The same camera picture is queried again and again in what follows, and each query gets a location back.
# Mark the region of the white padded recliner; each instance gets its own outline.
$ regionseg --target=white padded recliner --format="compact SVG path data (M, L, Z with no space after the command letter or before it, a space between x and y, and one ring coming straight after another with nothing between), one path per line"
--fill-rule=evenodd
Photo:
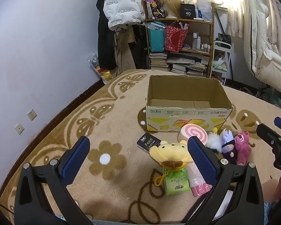
M281 57L267 37L268 0L244 0L244 57L249 71L281 92Z

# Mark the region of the wall socket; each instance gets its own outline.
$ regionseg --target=wall socket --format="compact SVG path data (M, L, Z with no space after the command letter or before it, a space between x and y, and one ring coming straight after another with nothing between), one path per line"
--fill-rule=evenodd
M33 109L31 109L28 113L27 116L30 118L30 120L32 121L33 119L35 119L35 117L37 116L37 114L35 113L35 111Z
M24 131L24 127L18 123L17 126L15 126L15 130L18 132L18 134L21 134Z

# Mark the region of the teal bag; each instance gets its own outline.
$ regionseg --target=teal bag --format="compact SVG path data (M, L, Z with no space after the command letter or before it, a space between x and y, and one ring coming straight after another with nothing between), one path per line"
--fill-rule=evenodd
M154 22L160 25L164 25L161 22ZM152 52L163 52L165 42L165 29L164 30L151 30L148 29L150 49Z

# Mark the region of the red patterned bag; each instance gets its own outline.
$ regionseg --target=red patterned bag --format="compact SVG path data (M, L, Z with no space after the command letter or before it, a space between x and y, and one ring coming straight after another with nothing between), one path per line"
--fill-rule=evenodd
M179 28L172 26L175 22L165 27L165 49L171 52L179 52L182 49L189 28L189 24L186 30L181 29L180 25Z

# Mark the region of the white fluffy pom-pom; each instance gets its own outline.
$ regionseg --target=white fluffy pom-pom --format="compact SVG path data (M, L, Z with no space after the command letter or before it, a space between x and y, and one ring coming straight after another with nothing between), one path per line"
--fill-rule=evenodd
M222 143L220 141L220 136L210 132L208 134L208 140L205 145L209 149L217 150L219 153L222 153Z

